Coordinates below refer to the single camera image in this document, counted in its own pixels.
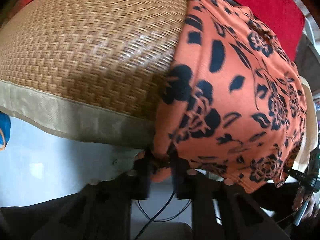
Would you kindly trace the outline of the person's right hand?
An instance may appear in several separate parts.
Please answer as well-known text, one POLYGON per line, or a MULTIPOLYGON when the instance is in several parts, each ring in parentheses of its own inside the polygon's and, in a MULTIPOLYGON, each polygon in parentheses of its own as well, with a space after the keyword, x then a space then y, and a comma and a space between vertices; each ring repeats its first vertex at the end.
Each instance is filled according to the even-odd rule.
POLYGON ((316 219, 319 213, 319 203, 315 193, 307 193, 305 187, 300 186, 293 201, 293 211, 304 211, 301 222, 316 219))

